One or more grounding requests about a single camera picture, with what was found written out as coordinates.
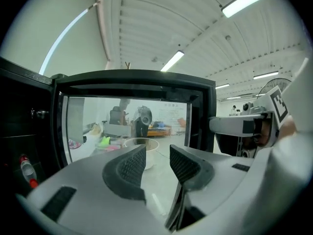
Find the open cabinet door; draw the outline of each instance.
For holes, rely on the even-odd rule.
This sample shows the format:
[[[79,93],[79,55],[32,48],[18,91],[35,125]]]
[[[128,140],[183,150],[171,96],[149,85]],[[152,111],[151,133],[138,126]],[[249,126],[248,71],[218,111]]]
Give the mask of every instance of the open cabinet door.
[[[38,184],[64,166],[52,132],[53,81],[0,58],[0,89],[5,180],[13,184],[14,193],[26,196],[31,186],[21,171],[22,155],[33,166]]]
[[[68,148],[66,155],[69,154],[73,163],[32,191],[27,201],[49,215],[54,207],[46,203],[52,203],[59,191],[69,194],[66,205],[53,211],[58,214],[54,220],[63,227],[85,234],[110,229],[126,233],[125,227],[116,226],[112,220],[140,222],[140,225],[134,225],[134,234],[146,233],[145,226],[149,230],[153,227],[155,234],[167,234],[164,228],[167,213],[167,229],[186,223],[179,215],[184,211],[184,192],[180,187],[181,178],[175,176],[170,167],[170,145],[212,154],[214,134],[208,130],[208,120],[216,114],[214,81],[155,70],[102,70],[55,79],[54,95],[54,136],[60,141],[59,149],[61,145],[63,149]],[[140,121],[149,123],[145,125],[146,129]],[[89,125],[92,129],[86,133]],[[81,146],[68,147],[69,139]],[[143,139],[149,141],[141,156],[139,151],[134,151]],[[149,160],[154,150],[159,157],[156,163]],[[138,161],[143,163],[139,166],[135,163]],[[132,168],[140,168],[139,173],[134,173],[135,178]],[[160,194],[164,188],[155,179],[159,175],[167,177],[165,190],[170,188],[164,199]],[[128,187],[120,183],[119,179],[123,177],[121,182],[131,180]],[[157,210],[158,215],[164,214],[161,225],[150,208],[153,198],[161,199],[159,206],[166,206],[162,213]]]

